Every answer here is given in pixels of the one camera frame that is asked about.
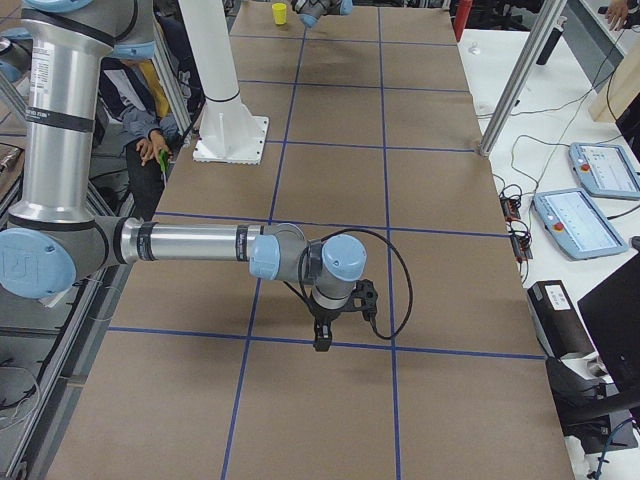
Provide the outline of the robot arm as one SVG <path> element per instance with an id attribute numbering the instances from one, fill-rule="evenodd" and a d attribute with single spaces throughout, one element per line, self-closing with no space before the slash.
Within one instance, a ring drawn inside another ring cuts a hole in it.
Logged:
<path id="1" fill-rule="evenodd" d="M 291 7 L 305 27 L 313 28 L 323 16 L 350 15 L 354 5 L 352 0 L 292 0 Z"/>
<path id="2" fill-rule="evenodd" d="M 1 234 L 1 284 L 31 299 L 63 292 L 97 270 L 136 261 L 245 262 L 280 280 L 314 318 L 327 350 L 332 322 L 360 312 L 373 322 L 376 292 L 366 251 L 351 232 L 308 241 L 296 226 L 176 226 L 153 221 L 165 165 L 181 136 L 152 58 L 159 19 L 148 1 L 27 1 L 32 41 L 23 193 Z M 133 217 L 85 205 L 96 109 L 123 126 Z"/>

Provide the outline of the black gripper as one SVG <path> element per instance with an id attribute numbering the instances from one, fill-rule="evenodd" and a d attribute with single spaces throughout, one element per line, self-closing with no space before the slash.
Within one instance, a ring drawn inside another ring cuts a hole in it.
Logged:
<path id="1" fill-rule="evenodd" d="M 310 312 L 314 317 L 313 348 L 316 352 L 328 352 L 332 345 L 332 331 L 330 324 L 337 319 L 344 310 L 348 299 L 332 299 L 311 297 Z"/>

